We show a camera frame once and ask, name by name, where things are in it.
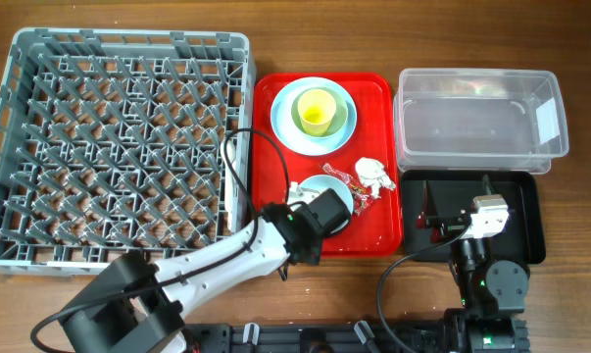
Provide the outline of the small blue food bowl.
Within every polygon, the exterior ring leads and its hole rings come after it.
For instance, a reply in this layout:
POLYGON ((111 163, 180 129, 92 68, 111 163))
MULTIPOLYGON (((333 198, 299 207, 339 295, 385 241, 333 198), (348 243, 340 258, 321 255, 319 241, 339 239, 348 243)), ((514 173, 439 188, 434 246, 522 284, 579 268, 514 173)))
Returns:
POLYGON ((348 187, 338 178, 329 175, 310 176, 299 183, 299 185, 305 191, 305 200, 288 203, 293 210, 300 206, 300 202, 304 202, 308 206, 308 204, 317 196, 319 196, 323 191, 332 188, 339 194, 343 202, 353 214, 354 204, 352 195, 348 187))

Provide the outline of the red candy wrapper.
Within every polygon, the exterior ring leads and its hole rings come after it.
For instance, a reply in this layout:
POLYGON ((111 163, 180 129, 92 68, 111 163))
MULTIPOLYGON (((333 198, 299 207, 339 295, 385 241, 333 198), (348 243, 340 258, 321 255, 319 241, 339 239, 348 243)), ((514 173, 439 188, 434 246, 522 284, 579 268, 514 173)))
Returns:
POLYGON ((368 190, 356 178, 348 173, 332 168, 329 163, 323 164, 321 168, 326 174, 338 178, 348 187, 352 195, 354 213, 356 215, 360 215, 365 209, 372 205, 373 198, 369 195, 368 190))

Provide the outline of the white plastic spoon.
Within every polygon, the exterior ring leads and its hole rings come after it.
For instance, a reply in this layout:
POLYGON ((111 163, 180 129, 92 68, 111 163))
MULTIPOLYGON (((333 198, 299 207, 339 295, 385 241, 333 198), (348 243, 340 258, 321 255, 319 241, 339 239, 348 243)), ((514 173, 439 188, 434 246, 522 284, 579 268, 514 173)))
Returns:
MULTIPOLYGON (((232 141, 223 142, 221 145, 222 159, 225 160, 225 156, 228 156, 230 164, 235 166, 235 146, 232 141)), ((236 232, 235 217, 233 213, 233 205, 236 200, 234 195, 235 191, 235 180, 232 176, 232 170, 229 166, 224 167, 224 209, 227 212, 227 229, 231 233, 236 232)))

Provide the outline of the white tissue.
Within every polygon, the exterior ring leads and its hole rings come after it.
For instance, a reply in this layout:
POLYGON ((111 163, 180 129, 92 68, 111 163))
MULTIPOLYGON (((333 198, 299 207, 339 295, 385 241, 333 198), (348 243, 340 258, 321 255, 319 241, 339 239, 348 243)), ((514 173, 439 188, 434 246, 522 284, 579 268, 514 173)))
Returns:
POLYGON ((370 196, 374 199, 380 197, 380 189, 387 188, 391 191, 396 189, 396 184, 391 180, 384 165, 372 158, 362 157, 355 164, 360 183, 370 189, 370 196))

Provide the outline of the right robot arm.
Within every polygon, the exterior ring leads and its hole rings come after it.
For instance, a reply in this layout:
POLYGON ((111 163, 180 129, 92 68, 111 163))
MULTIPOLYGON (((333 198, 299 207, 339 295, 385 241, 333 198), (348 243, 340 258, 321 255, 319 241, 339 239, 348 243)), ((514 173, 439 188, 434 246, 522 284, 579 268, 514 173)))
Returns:
POLYGON ((443 352, 527 352, 525 323, 516 315, 525 309, 529 268, 492 253, 491 239, 505 230, 510 210, 488 177, 483 187, 485 193, 472 199, 469 210, 442 217, 429 183, 423 184, 417 227, 432 230, 432 244, 450 246, 449 267, 462 299, 460 309, 444 313, 438 348, 443 352))

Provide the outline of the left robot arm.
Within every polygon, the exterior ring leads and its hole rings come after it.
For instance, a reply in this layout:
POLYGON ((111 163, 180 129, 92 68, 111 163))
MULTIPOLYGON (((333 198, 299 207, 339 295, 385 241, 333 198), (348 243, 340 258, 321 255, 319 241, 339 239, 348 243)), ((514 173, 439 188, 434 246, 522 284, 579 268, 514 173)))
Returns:
POLYGON ((89 283, 59 323, 77 352, 162 352, 187 315, 238 283, 317 264, 323 240, 349 218, 343 205, 320 198, 271 203, 238 233, 190 254, 150 264, 131 251, 89 283))

